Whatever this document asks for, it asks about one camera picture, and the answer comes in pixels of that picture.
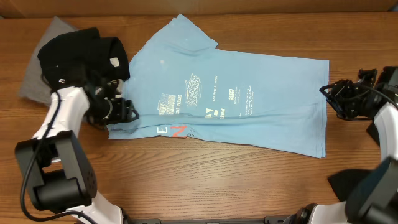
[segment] printed graphic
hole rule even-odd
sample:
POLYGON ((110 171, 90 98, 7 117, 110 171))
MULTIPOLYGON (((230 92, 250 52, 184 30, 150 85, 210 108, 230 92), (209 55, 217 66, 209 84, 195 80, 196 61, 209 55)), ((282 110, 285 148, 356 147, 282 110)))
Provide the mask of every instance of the printed graphic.
POLYGON ((234 94, 234 104, 239 104, 241 102, 241 89, 238 89, 238 87, 235 87, 235 94, 234 94))
POLYGON ((254 93, 251 89, 251 86, 246 90, 246 110, 244 112, 244 115, 252 115, 253 114, 253 98, 254 98, 254 93))
POLYGON ((235 95, 235 90, 229 89, 228 99, 229 100, 234 100, 234 95, 235 95))
POLYGON ((182 99, 182 95, 179 95, 177 97, 177 105, 175 107, 175 114, 180 114, 181 99, 182 99))
POLYGON ((216 101, 216 92, 217 92, 217 78, 218 78, 218 76, 215 76, 215 77, 214 77, 213 101, 216 101))
POLYGON ((220 115, 220 119, 224 119, 225 117, 225 109, 221 109, 221 115, 220 115))
POLYGON ((191 79, 189 81, 185 80, 185 87, 187 89, 187 105, 197 106, 198 100, 201 97, 201 82, 200 78, 194 74, 191 74, 191 79))
POLYGON ((185 130, 185 128, 187 128, 186 125, 183 125, 183 126, 171 126, 170 128, 171 128, 171 129, 179 129, 179 131, 177 131, 176 133, 174 133, 174 134, 172 135, 172 137, 176 137, 176 138, 186 138, 186 136, 179 136, 179 134, 181 134, 181 133, 185 130))
POLYGON ((205 118, 215 118, 218 116, 218 110, 206 108, 205 118))
POLYGON ((167 134, 167 127, 164 127, 165 131, 163 130, 163 128, 157 127, 157 134, 167 134))
POLYGON ((173 115, 174 104, 175 104, 175 95, 162 93, 162 96, 160 97, 160 100, 158 102, 159 115, 173 115))

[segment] light blue t-shirt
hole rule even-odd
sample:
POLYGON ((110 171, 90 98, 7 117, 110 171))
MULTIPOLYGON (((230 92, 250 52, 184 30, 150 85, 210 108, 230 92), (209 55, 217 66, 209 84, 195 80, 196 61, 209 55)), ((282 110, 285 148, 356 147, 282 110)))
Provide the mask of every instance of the light blue t-shirt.
POLYGON ((216 46, 182 15, 158 31, 132 59, 125 83, 140 119, 109 126, 109 137, 190 136, 325 156, 318 89, 328 84, 328 60, 216 46))

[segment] white label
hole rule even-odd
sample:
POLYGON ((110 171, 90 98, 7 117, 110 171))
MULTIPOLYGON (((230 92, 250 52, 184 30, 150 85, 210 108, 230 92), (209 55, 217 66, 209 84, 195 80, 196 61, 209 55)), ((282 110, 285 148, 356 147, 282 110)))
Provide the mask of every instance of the white label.
POLYGON ((111 64, 113 65, 113 67, 116 68, 116 67, 120 66, 118 58, 111 58, 110 61, 111 61, 111 64))

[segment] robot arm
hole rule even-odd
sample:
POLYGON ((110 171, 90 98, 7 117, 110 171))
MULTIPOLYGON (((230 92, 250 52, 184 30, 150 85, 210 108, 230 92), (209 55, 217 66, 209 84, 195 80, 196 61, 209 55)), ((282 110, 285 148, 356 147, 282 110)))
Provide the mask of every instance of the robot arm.
POLYGON ((121 97, 123 79, 129 78, 126 53, 117 38, 101 39, 97 29, 63 34, 42 47, 43 81, 54 91, 43 125, 33 138, 19 142, 16 157, 24 174, 21 207, 35 221, 73 215, 83 223, 122 224, 128 216, 99 192, 94 170, 77 136, 83 118, 106 125, 138 119, 131 101, 121 97), (43 168, 61 162, 61 170, 43 168), (38 210, 57 214, 33 217, 24 193, 38 210))
POLYGON ((381 164, 346 202, 307 209, 306 223, 398 223, 398 67, 385 67, 373 90, 376 73, 360 70, 358 83, 340 80, 320 89, 338 118, 373 120, 368 131, 376 128, 377 135, 369 133, 380 144, 381 164))

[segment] black cloth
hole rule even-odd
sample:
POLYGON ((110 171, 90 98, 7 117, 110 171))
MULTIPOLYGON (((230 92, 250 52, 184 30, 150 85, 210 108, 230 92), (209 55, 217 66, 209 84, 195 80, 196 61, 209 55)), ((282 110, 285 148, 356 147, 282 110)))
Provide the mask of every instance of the black cloth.
POLYGON ((101 38, 95 27, 59 35, 41 48, 38 58, 50 84, 58 85, 55 82, 60 78, 68 81, 72 72, 66 70, 71 68, 75 73, 82 67, 88 71, 87 75, 97 76, 90 78, 94 86, 130 78, 128 59, 121 41, 117 37, 101 38), (119 60, 118 67, 110 62, 115 57, 119 60))
POLYGON ((370 170, 347 169, 328 177, 338 200, 344 202, 358 184, 371 173, 370 170))

